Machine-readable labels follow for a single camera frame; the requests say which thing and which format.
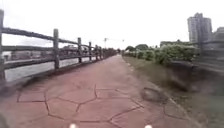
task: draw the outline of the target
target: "building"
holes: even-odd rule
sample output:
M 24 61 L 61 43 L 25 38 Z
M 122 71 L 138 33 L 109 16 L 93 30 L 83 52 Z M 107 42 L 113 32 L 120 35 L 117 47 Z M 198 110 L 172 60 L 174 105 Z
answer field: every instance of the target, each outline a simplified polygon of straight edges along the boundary
M 211 41 L 224 41 L 224 27 L 219 27 L 212 33 Z
M 11 52 L 3 52 L 2 57 L 3 57 L 4 61 L 10 60 L 11 59 Z
M 196 13 L 188 18 L 189 40 L 191 43 L 202 43 L 212 36 L 212 24 L 210 18 L 203 17 L 202 13 Z
M 12 51 L 12 60 L 26 60 L 26 59 L 37 59 L 41 58 L 40 51 Z
M 180 40 L 177 40 L 177 41 L 161 41 L 160 42 L 160 47 L 166 46 L 166 45 L 188 45 L 188 44 L 189 44 L 189 42 L 180 41 Z

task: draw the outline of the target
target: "bush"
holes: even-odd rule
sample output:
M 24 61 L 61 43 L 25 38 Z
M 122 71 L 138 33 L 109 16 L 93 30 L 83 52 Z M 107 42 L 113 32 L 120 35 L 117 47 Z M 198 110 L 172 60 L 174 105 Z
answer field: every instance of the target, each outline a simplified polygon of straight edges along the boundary
M 125 55 L 149 61 L 153 60 L 157 64 L 166 65 L 173 60 L 191 62 L 198 54 L 195 47 L 189 47 L 186 45 L 165 45 L 161 48 L 151 48 L 147 51 L 138 51 L 137 53 L 128 52 Z
M 138 49 L 138 50 L 147 50 L 149 47 L 147 44 L 139 44 L 135 47 L 135 49 Z
M 138 58 L 138 59 L 144 59 L 144 52 L 143 52 L 143 51 L 139 51 L 139 52 L 137 53 L 137 58 Z
M 166 45 L 155 50 L 154 60 L 159 64 L 166 64 L 173 60 L 192 61 L 196 57 L 196 49 L 194 47 L 184 45 Z
M 149 61 L 153 60 L 153 56 L 154 56 L 153 52 L 154 52 L 153 50 L 146 51 L 145 54 L 144 54 L 144 59 L 149 60 Z

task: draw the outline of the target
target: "sky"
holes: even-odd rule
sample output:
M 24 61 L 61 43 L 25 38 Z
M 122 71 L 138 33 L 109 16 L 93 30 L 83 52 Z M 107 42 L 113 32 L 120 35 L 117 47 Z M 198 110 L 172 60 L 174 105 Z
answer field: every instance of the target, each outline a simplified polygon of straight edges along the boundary
M 188 41 L 187 18 L 203 13 L 213 31 L 224 26 L 223 0 L 0 0 L 4 26 L 102 47 Z M 3 45 L 50 46 L 52 42 L 3 35 Z

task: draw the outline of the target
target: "railing handrail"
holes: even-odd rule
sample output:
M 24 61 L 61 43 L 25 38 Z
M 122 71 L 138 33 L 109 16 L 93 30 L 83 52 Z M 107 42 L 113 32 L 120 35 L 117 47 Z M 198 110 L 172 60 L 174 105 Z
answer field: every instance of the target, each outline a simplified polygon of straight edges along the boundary
M 54 29 L 53 36 L 47 36 L 47 35 L 36 33 L 36 32 L 15 29 L 15 28 L 9 28 L 9 27 L 3 27 L 3 19 L 4 19 L 4 11 L 0 10 L 0 85 L 2 85 L 2 83 L 6 82 L 6 79 L 5 79 L 5 70 L 6 69 L 54 61 L 54 69 L 57 70 L 60 68 L 60 63 L 59 63 L 60 60 L 78 58 L 78 62 L 82 63 L 82 57 L 89 57 L 90 61 L 92 60 L 93 56 L 96 57 L 96 60 L 99 60 L 99 58 L 102 59 L 102 57 L 103 57 L 101 47 L 99 47 L 97 45 L 95 47 L 92 47 L 91 42 L 89 42 L 89 45 L 82 44 L 81 38 L 78 38 L 77 42 L 61 39 L 61 38 L 59 38 L 58 29 Z M 35 38 L 39 38 L 39 39 L 50 40 L 53 43 L 53 47 L 3 46 L 2 45 L 2 34 L 35 37 Z M 77 45 L 77 48 L 76 49 L 59 48 L 59 43 L 74 44 L 74 45 Z M 4 51 L 52 51 L 53 54 L 51 54 L 51 55 L 53 55 L 53 56 L 51 56 L 51 57 L 48 56 L 48 57 L 41 58 L 41 59 L 15 62 L 15 63 L 4 63 L 4 59 L 2 58 L 2 53 Z M 60 52 L 70 52 L 70 51 L 72 53 L 77 53 L 77 54 L 72 54 L 72 55 L 67 54 L 67 55 L 60 56 Z

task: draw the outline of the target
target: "stamped concrete walkway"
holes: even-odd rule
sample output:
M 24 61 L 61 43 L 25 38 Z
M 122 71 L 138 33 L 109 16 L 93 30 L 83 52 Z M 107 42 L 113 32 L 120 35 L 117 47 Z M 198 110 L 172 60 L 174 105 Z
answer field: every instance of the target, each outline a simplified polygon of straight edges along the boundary
M 196 128 L 173 104 L 144 101 L 140 91 L 154 85 L 138 80 L 114 56 L 42 80 L 4 98 L 1 128 Z

